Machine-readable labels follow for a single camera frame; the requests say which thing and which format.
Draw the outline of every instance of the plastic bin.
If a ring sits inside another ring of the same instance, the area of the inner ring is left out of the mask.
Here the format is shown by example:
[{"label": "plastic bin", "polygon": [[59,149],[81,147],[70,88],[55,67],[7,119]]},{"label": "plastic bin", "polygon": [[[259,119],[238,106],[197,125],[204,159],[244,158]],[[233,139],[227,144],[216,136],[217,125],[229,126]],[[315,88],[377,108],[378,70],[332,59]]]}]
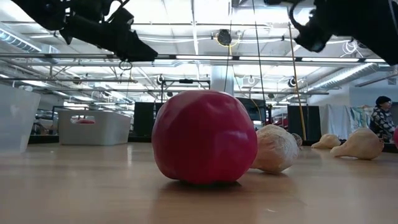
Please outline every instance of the plastic bin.
[{"label": "plastic bin", "polygon": [[[94,124],[75,123],[75,116],[92,118]],[[60,144],[81,146],[113,146],[129,139],[130,118],[113,112],[62,110],[58,112]]]},{"label": "plastic bin", "polygon": [[0,152],[24,152],[40,95],[0,85]]}]

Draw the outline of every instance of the wooden table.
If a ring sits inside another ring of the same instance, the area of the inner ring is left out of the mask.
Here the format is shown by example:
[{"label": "wooden table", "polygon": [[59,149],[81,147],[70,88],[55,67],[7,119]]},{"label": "wooden table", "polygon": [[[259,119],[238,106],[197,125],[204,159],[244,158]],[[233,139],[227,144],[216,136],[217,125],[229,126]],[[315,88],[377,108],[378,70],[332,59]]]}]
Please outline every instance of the wooden table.
[{"label": "wooden table", "polygon": [[34,145],[0,154],[0,223],[398,223],[398,154],[357,161],[306,148],[283,175],[250,170],[239,183],[169,180],[146,143]]}]

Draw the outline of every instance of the black robotic arm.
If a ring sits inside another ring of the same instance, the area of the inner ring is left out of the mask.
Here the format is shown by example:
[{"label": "black robotic arm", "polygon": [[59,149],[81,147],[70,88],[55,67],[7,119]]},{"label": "black robotic arm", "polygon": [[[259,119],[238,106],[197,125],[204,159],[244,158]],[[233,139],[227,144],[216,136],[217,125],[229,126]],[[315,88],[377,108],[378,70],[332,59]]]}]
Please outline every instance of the black robotic arm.
[{"label": "black robotic arm", "polygon": [[303,0],[264,0],[266,4],[292,3],[289,18],[300,32],[297,44],[321,52],[332,35],[349,36],[372,50],[389,65],[398,64],[398,5],[391,0],[314,0],[310,21],[299,24],[293,11]]},{"label": "black robotic arm", "polygon": [[67,44],[73,38],[114,52],[128,62],[154,61],[157,52],[131,31],[134,16],[121,7],[110,20],[104,17],[116,0],[12,0],[34,21],[48,30],[59,30]]}]

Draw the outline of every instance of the person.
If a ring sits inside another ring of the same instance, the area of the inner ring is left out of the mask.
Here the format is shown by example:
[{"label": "person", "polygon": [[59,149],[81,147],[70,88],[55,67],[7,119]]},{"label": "person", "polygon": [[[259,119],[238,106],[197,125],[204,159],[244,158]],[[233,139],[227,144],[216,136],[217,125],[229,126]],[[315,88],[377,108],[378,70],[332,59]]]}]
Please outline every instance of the person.
[{"label": "person", "polygon": [[380,96],[376,100],[376,106],[373,109],[371,123],[369,128],[384,142],[392,142],[395,126],[392,121],[390,108],[391,99],[386,96]]}]

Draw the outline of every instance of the gourd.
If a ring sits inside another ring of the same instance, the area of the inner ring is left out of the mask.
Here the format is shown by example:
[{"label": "gourd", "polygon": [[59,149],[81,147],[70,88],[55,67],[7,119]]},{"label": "gourd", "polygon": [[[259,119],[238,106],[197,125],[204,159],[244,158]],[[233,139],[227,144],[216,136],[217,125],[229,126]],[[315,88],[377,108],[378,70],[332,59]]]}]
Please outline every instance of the gourd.
[{"label": "gourd", "polygon": [[352,133],[341,146],[334,147],[330,154],[335,157],[350,156],[372,160],[380,156],[384,143],[368,128],[360,128]]},{"label": "gourd", "polygon": [[285,129],[267,125],[257,131],[257,156],[252,169],[278,174],[292,166],[299,154],[299,142]]},{"label": "gourd", "polygon": [[313,144],[311,148],[314,149],[333,149],[341,144],[338,137],[334,134],[324,134],[321,139]]}]

